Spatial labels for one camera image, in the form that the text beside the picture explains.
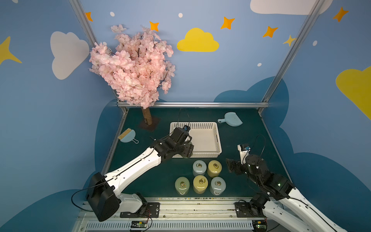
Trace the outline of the yellow green tea canister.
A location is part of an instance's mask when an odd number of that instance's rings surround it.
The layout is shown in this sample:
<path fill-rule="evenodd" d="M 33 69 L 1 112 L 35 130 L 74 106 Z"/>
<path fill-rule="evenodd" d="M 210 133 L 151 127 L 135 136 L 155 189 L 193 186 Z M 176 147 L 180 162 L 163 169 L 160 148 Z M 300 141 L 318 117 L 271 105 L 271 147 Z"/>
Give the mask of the yellow green tea canister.
<path fill-rule="evenodd" d="M 218 177 L 222 171 L 222 164 L 217 160 L 208 163 L 207 174 L 211 178 Z"/>

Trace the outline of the blue grey tea canister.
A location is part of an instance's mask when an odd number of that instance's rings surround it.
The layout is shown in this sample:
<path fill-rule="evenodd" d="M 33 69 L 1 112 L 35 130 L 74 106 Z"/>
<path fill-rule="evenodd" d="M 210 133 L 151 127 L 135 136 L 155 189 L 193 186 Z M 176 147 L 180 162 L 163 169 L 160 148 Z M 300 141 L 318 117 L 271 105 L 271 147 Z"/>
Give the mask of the blue grey tea canister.
<path fill-rule="evenodd" d="M 207 165 L 202 160 L 196 160 L 192 165 L 192 172 L 193 175 L 196 176 L 203 176 L 206 173 Z"/>
<path fill-rule="evenodd" d="M 214 196 L 220 196 L 226 189 L 226 182 L 221 177 L 215 177 L 210 182 L 210 192 Z"/>

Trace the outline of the white perforated plastic basket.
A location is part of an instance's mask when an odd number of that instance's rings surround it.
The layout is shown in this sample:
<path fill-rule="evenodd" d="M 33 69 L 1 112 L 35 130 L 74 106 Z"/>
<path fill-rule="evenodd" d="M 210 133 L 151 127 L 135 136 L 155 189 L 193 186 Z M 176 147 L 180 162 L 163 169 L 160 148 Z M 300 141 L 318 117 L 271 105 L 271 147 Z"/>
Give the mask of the white perforated plastic basket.
<path fill-rule="evenodd" d="M 189 135 L 194 145 L 191 158 L 217 158 L 222 153 L 216 122 L 171 122 L 170 132 L 185 125 L 190 126 Z"/>

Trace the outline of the dark green tea canister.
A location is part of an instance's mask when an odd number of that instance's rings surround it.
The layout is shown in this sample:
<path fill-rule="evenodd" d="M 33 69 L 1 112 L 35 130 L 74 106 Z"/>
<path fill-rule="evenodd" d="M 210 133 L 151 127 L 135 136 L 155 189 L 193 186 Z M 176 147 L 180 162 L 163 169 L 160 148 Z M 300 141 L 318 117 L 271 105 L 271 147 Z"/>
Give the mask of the dark green tea canister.
<path fill-rule="evenodd" d="M 186 177 L 179 177 L 175 181 L 175 189 L 179 195 L 187 195 L 190 188 L 190 182 Z"/>

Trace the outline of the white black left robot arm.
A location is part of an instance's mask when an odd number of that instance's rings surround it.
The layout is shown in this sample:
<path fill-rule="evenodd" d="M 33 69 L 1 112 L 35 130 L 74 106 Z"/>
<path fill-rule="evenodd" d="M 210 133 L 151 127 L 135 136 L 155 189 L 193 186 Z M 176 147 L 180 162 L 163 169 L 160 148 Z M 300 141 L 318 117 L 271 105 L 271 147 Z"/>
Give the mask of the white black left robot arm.
<path fill-rule="evenodd" d="M 156 140 L 141 155 L 105 175 L 94 174 L 88 186 L 86 198 L 98 221 L 112 217 L 120 208 L 132 216 L 143 216 L 148 202 L 139 194 L 121 194 L 134 180 L 148 170 L 171 159 L 174 155 L 192 156 L 194 145 L 190 140 L 173 142 L 171 139 Z"/>

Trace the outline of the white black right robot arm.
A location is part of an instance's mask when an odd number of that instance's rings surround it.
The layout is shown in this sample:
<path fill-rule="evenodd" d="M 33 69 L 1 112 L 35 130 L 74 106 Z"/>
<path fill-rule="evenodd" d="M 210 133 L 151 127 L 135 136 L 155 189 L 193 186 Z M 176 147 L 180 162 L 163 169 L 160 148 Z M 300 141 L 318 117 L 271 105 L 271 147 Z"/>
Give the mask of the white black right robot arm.
<path fill-rule="evenodd" d="M 235 203 L 238 217 L 270 218 L 291 232 L 344 231 L 311 204 L 290 180 L 272 173 L 259 156 L 247 155 L 241 161 L 227 159 L 226 163 L 229 172 L 247 175 L 260 189 L 248 203 Z"/>

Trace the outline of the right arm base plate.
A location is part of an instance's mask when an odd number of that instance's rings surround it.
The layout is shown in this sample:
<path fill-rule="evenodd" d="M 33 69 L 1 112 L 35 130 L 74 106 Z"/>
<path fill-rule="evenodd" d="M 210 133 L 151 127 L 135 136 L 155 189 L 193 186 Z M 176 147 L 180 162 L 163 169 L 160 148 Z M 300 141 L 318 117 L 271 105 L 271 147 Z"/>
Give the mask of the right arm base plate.
<path fill-rule="evenodd" d="M 234 203 L 236 215 L 238 218 L 266 218 L 268 211 L 274 211 L 275 204 L 272 201 L 263 203 L 250 201 L 239 201 Z"/>

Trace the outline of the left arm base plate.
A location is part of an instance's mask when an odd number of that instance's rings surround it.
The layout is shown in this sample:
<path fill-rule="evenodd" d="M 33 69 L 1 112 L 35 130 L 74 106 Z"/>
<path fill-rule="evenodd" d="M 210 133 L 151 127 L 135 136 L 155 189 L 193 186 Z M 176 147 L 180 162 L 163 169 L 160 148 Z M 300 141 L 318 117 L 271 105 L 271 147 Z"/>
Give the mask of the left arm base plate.
<path fill-rule="evenodd" d="M 121 212 L 120 218 L 158 218 L 160 203 L 144 203 L 135 213 Z"/>

